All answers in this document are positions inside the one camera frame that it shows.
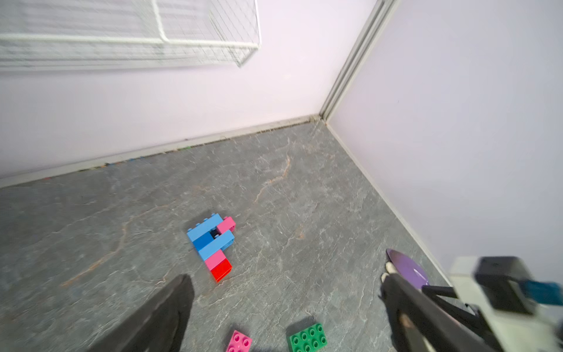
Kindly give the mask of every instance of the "pink lego brick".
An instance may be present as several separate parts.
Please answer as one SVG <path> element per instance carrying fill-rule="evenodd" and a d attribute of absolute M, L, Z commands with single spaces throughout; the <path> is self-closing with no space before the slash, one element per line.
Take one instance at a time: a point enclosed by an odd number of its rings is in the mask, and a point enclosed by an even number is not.
<path fill-rule="evenodd" d="M 217 231 L 218 231 L 220 234 L 225 233 L 226 230 L 234 231 L 235 226 L 236 226 L 236 224 L 235 224 L 235 221 L 233 220 L 233 218 L 230 217 L 230 216 L 228 216 L 228 217 L 226 217 L 226 218 L 223 220 L 222 223 L 220 223 L 219 225 L 217 225 Z"/>
<path fill-rule="evenodd" d="M 217 252 L 212 254 L 211 257 L 209 257 L 205 260 L 205 265 L 207 265 L 207 268 L 209 270 L 211 270 L 211 269 L 215 268 L 220 262 L 222 262 L 225 259 L 227 259 L 227 258 L 225 257 L 225 254 L 223 253 L 223 251 L 218 250 Z"/>
<path fill-rule="evenodd" d="M 250 337 L 235 330 L 231 342 L 229 342 L 229 347 L 227 347 L 227 352 L 248 352 L 251 344 L 252 339 Z"/>

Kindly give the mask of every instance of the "blue lego brick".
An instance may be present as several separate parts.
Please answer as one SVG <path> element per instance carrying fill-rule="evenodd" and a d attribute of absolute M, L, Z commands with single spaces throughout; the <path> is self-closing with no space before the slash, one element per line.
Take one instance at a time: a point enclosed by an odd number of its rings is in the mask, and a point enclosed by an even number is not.
<path fill-rule="evenodd" d="M 234 241 L 234 239 L 235 237 L 233 236 L 231 230 L 227 230 L 225 233 L 214 239 L 210 244 L 198 251 L 199 255 L 203 260 L 207 260 L 207 258 L 211 257 L 215 252 L 223 248 L 229 242 Z"/>
<path fill-rule="evenodd" d="M 189 229 L 187 231 L 187 236 L 193 242 L 199 237 L 201 237 L 203 234 L 216 228 L 217 225 L 219 225 L 222 222 L 223 219 L 219 214 L 212 214 L 210 218 L 205 219 L 201 224 L 197 224 L 193 229 Z"/>
<path fill-rule="evenodd" d="M 223 247 L 221 247 L 221 250 L 224 251 L 226 250 L 231 244 L 233 244 L 234 240 L 229 241 L 226 245 L 224 245 Z"/>
<path fill-rule="evenodd" d="M 200 237 L 196 238 L 194 241 L 194 247 L 196 251 L 199 251 L 203 247 L 207 246 L 213 241 L 213 236 L 211 236 L 210 232 L 206 232 Z"/>

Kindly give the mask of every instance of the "lavender wall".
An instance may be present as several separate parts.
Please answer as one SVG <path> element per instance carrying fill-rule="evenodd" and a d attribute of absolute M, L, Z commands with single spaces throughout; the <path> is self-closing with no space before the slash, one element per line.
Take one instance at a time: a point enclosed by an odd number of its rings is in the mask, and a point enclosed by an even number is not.
<path fill-rule="evenodd" d="M 316 114 L 375 0 L 259 0 L 241 69 L 0 75 L 0 177 Z"/>
<path fill-rule="evenodd" d="M 330 125 L 444 268 L 563 282 L 563 2 L 403 0 Z"/>

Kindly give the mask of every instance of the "red lego brick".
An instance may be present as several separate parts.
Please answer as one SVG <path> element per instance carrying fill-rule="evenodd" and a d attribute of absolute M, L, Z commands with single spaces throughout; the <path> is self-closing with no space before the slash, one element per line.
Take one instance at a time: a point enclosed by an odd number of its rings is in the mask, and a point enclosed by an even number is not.
<path fill-rule="evenodd" d="M 225 233 L 226 230 L 234 231 L 235 227 L 236 227 L 235 221 L 233 220 L 232 217 L 228 216 L 223 220 L 222 223 L 217 225 L 217 231 L 220 234 L 223 234 Z"/>
<path fill-rule="evenodd" d="M 219 282 L 231 272 L 232 268 L 233 266 L 229 263 L 228 259 L 224 259 L 222 262 L 217 264 L 215 268 L 211 269 L 211 274 L 213 274 L 215 281 Z"/>

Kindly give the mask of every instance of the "metal door frame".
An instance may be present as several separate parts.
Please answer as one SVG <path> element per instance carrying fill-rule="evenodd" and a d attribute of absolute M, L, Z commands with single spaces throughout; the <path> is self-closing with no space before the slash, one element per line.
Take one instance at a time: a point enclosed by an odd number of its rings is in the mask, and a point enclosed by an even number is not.
<path fill-rule="evenodd" d="M 378 0 L 373 7 L 356 43 L 354 43 L 352 51 L 338 74 L 336 82 L 332 86 L 323 107 L 320 109 L 319 115 L 325 122 L 329 121 L 333 115 L 399 2 L 400 0 Z"/>

